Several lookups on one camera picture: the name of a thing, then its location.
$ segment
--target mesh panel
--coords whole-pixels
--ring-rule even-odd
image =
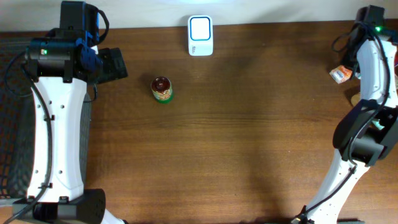
[[[30,39],[0,40],[0,200],[26,196],[34,163],[35,108],[33,96],[19,98],[4,88],[4,72],[9,61],[25,50]],[[31,92],[29,82],[14,63],[8,84],[16,93]],[[80,167],[86,179],[91,104],[84,103],[80,123]]]

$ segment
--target black cable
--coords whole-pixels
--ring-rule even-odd
[[[327,196],[326,198],[324,198],[323,200],[321,200],[320,202],[318,202],[317,204],[315,204],[314,206],[312,206],[311,208],[307,209],[305,212],[300,213],[299,215],[297,215],[296,217],[299,217],[303,214],[308,214],[309,212],[311,212],[312,210],[316,209],[317,207],[319,207],[321,204],[325,203],[327,200],[331,199],[335,194],[337,194],[337,192],[343,188],[343,186],[345,185],[345,183],[347,183],[347,181],[349,180],[349,178],[355,173],[356,168],[358,166],[358,164],[353,160],[352,158],[352,153],[353,153],[353,143],[355,141],[355,139],[358,138],[359,134],[363,131],[363,129],[376,117],[376,115],[383,109],[383,107],[386,105],[388,97],[389,97],[389,89],[390,89],[390,83],[391,83],[391,71],[390,68],[388,66],[388,59],[386,56],[386,52],[384,51],[384,47],[382,46],[380,37],[375,33],[375,31],[373,30],[373,28],[369,27],[368,25],[366,25],[363,22],[359,22],[359,24],[361,24],[361,26],[363,26],[366,29],[366,32],[368,32],[368,34],[372,37],[375,38],[377,43],[380,46],[380,50],[381,50],[381,54],[382,54],[382,59],[384,62],[384,65],[386,66],[386,70],[387,70],[387,83],[386,83],[386,92],[384,94],[384,99],[382,101],[382,103],[377,107],[376,111],[363,123],[363,125],[361,126],[361,128],[359,128],[356,132],[356,134],[349,140],[348,143],[348,158],[350,163],[352,163],[354,165],[353,168],[350,169],[349,174],[347,175],[347,177],[342,181],[342,183],[336,188],[336,190],[333,191],[333,193],[331,193],[329,196]]]
[[[24,72],[24,75],[28,78],[34,93],[38,97],[38,99],[40,101],[40,104],[43,107],[44,114],[45,114],[45,117],[46,117],[45,121],[47,123],[47,141],[48,141],[48,144],[49,144],[48,153],[47,153],[47,170],[45,172],[44,185],[42,186],[39,194],[25,208],[23,208],[18,213],[14,214],[12,217],[7,219],[4,222],[4,224],[11,223],[12,221],[14,221],[17,218],[25,215],[28,211],[33,209],[33,207],[36,205],[36,203],[40,200],[40,198],[43,196],[43,194],[47,190],[47,187],[50,184],[50,175],[51,175],[51,171],[52,171],[52,129],[51,129],[51,119],[50,119],[49,109],[47,108],[47,106],[46,106],[46,104],[44,102],[43,96],[40,94],[40,91],[37,89],[35,83],[32,81],[32,79],[30,78],[30,75],[27,73],[27,71],[26,71],[26,69],[25,69],[25,67],[23,65],[21,65],[21,69]]]
[[[355,77],[356,71],[358,71],[359,63],[356,62],[354,64],[353,72],[351,73],[351,76],[349,77],[349,80],[352,80]]]
[[[4,78],[3,78],[4,86],[6,87],[6,89],[7,89],[10,93],[12,93],[13,95],[16,95],[16,96],[18,96],[18,97],[28,97],[28,96],[32,96],[32,93],[29,93],[29,94],[19,94],[19,93],[16,93],[16,92],[15,92],[14,90],[12,90],[12,89],[10,88],[10,86],[8,85],[8,82],[7,82],[7,78],[8,78],[8,77],[7,77],[7,76],[8,76],[8,71],[9,71],[10,68],[12,67],[12,64],[14,64],[14,62],[15,62],[17,59],[19,59],[20,57],[22,57],[24,54],[25,54],[25,51],[19,53],[19,54],[16,55],[13,59],[10,60],[10,62],[9,62],[8,65],[7,65],[6,72],[5,72]]]
[[[108,21],[108,18],[105,16],[105,12],[102,11],[102,10],[98,10],[98,13],[99,13],[99,14],[102,16],[102,18],[104,19],[104,22],[105,22],[105,32],[104,32],[103,35],[101,35],[101,37],[99,37],[99,41],[98,41],[97,45],[99,45],[100,43],[102,43],[102,42],[105,40],[105,38],[106,38],[106,36],[107,36],[107,34],[108,34],[108,32],[109,32],[109,21]]]
[[[89,100],[89,101],[83,101],[83,103],[92,103],[92,102],[94,102],[97,99],[97,97],[98,97],[98,89],[97,89],[97,85],[96,84],[94,84],[93,89],[94,89],[94,99]]]
[[[336,50],[336,49],[335,49],[335,45],[337,44],[337,42],[338,42],[341,38],[347,37],[347,36],[349,36],[349,34],[350,34],[350,33],[348,32],[348,33],[341,34],[340,36],[338,36],[338,37],[331,43],[331,50],[334,51],[334,52],[336,52],[336,53],[340,53],[340,52],[344,51],[345,49],[347,49],[347,46],[348,46],[348,44],[349,44],[348,41],[347,41],[347,44],[346,44],[344,47],[342,47],[341,49],[339,49],[339,50]]]
[[[342,181],[342,183],[336,188],[335,191],[333,191],[333,193],[331,193],[329,196],[327,196],[325,199],[323,199],[322,201],[318,202],[316,205],[312,206],[311,208],[309,208],[308,210],[305,211],[305,213],[311,212],[312,210],[316,209],[318,206],[320,206],[321,204],[325,203],[327,200],[331,199],[333,196],[335,196],[335,194],[337,194],[337,192],[345,185],[345,183],[347,183],[347,181],[349,180],[349,178],[355,173],[356,171],[356,166],[354,166],[353,168],[351,168],[349,170],[348,175],[346,176],[346,178]]]

